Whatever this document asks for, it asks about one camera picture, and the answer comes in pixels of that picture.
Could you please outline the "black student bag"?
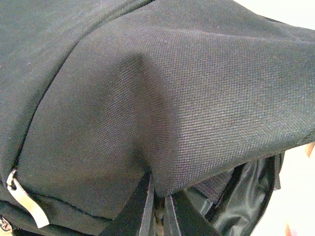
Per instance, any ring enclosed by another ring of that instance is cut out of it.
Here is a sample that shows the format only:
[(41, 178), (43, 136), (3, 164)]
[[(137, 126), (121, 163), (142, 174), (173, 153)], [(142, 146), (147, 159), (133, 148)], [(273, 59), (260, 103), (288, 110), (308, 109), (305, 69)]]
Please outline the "black student bag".
[(248, 236), (315, 140), (315, 32), (232, 0), (3, 0), (0, 231)]

